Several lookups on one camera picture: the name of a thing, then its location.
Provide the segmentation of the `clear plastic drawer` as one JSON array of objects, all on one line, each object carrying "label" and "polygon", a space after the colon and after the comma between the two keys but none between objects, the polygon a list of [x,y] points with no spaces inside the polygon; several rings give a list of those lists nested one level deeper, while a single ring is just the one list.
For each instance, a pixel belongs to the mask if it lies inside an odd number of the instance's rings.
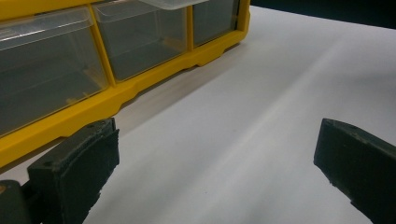
[{"label": "clear plastic drawer", "polygon": [[197,5],[208,0],[140,0],[146,4],[165,10],[175,10],[183,7]]}]

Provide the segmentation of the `set of clear drawers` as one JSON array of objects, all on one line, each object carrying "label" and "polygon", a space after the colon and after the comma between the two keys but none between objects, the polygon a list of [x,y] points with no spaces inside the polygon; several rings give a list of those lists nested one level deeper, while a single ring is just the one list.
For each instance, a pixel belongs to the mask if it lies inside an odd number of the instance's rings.
[{"label": "set of clear drawers", "polygon": [[[189,7],[195,46],[236,27],[238,0]],[[94,25],[113,75],[122,81],[184,53],[186,19],[187,7],[114,0],[0,23],[0,136],[106,88]]]}]

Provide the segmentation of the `yellow black organizer case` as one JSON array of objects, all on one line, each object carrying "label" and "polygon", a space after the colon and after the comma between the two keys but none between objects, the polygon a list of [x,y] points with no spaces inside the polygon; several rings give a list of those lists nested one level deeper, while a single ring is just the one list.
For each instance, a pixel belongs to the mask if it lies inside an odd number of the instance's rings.
[{"label": "yellow black organizer case", "polygon": [[249,5],[250,0],[239,0],[236,29],[199,47],[193,44],[193,9],[187,7],[187,52],[121,83],[116,82],[113,77],[99,28],[94,25],[91,32],[110,87],[16,132],[0,137],[0,169],[12,163],[20,163],[38,148],[59,137],[67,137],[88,123],[117,114],[121,106],[134,99],[139,92],[168,77],[216,60],[224,51],[247,36]]}]

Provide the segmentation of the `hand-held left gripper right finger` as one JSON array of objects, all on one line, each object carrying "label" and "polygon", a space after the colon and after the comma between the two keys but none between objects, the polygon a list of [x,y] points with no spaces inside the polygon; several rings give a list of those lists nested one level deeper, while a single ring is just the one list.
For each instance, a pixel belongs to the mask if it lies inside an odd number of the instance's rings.
[{"label": "hand-held left gripper right finger", "polygon": [[324,119],[314,164],[374,224],[396,224],[396,146],[351,124]]}]

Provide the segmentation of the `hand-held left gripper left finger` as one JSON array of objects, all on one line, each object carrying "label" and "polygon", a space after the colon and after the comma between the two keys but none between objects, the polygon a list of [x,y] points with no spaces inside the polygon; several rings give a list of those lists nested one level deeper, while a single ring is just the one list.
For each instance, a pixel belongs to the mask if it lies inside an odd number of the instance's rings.
[{"label": "hand-held left gripper left finger", "polygon": [[43,224],[82,224],[120,163],[113,118],[90,123],[28,167],[46,208]]}]

